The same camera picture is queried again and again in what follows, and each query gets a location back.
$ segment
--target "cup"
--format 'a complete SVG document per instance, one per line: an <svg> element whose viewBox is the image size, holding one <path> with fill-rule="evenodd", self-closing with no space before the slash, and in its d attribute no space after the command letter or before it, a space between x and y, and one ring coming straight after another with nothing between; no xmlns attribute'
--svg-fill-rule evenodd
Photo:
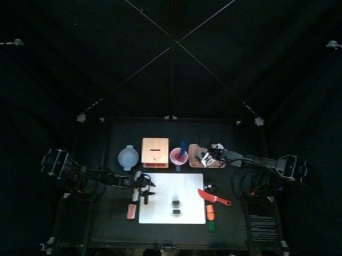
<svg viewBox="0 0 342 256"><path fill-rule="evenodd" d="M176 171L180 171L180 166L187 162L188 160L188 154L187 151L184 151L183 155L179 157L180 148L173 148L169 152L169 160L172 164L176 166Z"/></svg>

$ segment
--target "black table surface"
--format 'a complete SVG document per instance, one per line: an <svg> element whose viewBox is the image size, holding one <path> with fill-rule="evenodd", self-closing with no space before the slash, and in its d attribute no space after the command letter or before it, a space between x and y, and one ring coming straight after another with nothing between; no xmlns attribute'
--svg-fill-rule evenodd
<svg viewBox="0 0 342 256"><path fill-rule="evenodd" d="M172 164L167 169L145 169L140 161L132 171L125 172L117 162L119 152L125 145L133 145L140 155L143 138L168 138L172 149L181 140L195 144L203 135L210 136L212 143L222 143L224 148L242 154L267 154L262 129L248 122L107 119L100 126L83 128L73 158L88 167L108 167L119 175L131 175L137 170L176 173ZM246 249L243 205L231 186L236 171L228 164L220 169L191 168L188 164L181 167L181 173L203 173L204 182L211 181L216 185L215 194L232 202L230 207L215 203L215 233L208 232L207 223L139 224L139 212L135 220L127 220L132 191L107 186L93 207L88 246L152 248L169 244L183 249Z"/></svg>

